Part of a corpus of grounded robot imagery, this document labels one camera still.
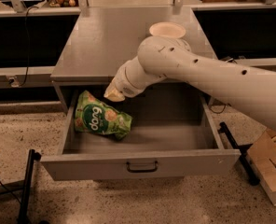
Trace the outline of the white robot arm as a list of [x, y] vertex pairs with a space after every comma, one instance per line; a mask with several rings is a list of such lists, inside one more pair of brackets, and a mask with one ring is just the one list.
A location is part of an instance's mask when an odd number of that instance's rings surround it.
[[276, 72], [202, 57], [181, 39], [146, 38], [121, 65], [104, 97], [121, 102], [170, 78], [186, 82], [276, 131]]

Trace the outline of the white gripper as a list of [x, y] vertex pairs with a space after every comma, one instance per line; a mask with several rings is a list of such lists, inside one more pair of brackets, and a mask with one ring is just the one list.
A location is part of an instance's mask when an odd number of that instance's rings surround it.
[[133, 98], [142, 93], [144, 89], [134, 87], [126, 76], [126, 67], [121, 66], [114, 77], [114, 83], [110, 83], [103, 95], [112, 102], [122, 102], [125, 97]]

